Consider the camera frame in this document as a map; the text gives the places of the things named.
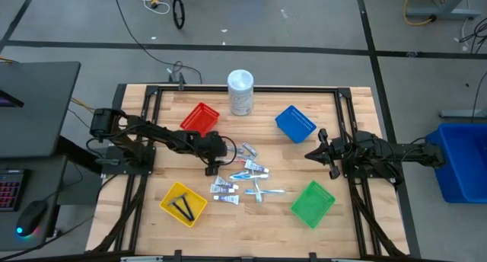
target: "blue basket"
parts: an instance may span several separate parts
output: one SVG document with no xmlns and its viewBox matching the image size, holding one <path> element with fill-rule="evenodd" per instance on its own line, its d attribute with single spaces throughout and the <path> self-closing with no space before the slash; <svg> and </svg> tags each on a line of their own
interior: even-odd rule
<svg viewBox="0 0 487 262">
<path fill-rule="evenodd" d="M 303 142 L 317 128 L 311 120 L 293 105 L 279 114 L 275 121 L 277 122 L 277 127 L 282 129 L 294 143 Z"/>
<path fill-rule="evenodd" d="M 441 124 L 426 139 L 442 147 L 447 162 L 436 170 L 443 198 L 487 203 L 487 125 Z"/>
</svg>

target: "green basket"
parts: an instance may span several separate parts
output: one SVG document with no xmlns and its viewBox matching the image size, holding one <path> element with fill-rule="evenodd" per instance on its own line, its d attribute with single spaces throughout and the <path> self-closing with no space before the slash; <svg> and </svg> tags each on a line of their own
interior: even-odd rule
<svg viewBox="0 0 487 262">
<path fill-rule="evenodd" d="M 316 228 L 334 203 L 333 195 L 316 181 L 311 181 L 306 190 L 292 204 L 291 211 L 310 228 Z"/>
</svg>

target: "computer monitor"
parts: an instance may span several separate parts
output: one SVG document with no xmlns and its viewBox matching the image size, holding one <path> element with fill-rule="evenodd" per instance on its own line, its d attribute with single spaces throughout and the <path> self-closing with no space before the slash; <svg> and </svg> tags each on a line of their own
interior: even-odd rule
<svg viewBox="0 0 487 262">
<path fill-rule="evenodd" d="M 24 102 L 0 90 L 0 107 L 23 107 Z"/>
</svg>

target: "computer mouse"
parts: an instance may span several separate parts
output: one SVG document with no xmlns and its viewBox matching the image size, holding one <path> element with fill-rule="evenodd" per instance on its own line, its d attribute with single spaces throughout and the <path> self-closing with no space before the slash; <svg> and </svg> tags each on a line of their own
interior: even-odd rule
<svg viewBox="0 0 487 262">
<path fill-rule="evenodd" d="M 18 218 L 16 232 L 23 237 L 30 235 L 37 228 L 46 211 L 46 201 L 33 201 Z"/>
</svg>

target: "red basket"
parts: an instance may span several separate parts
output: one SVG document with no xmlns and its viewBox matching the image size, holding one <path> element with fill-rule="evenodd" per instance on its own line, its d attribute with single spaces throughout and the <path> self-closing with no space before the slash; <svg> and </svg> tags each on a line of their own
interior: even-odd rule
<svg viewBox="0 0 487 262">
<path fill-rule="evenodd" d="M 205 136 L 216 124 L 219 116 L 220 114 L 216 110 L 200 102 L 180 126 L 185 130 L 197 131 Z"/>
</svg>

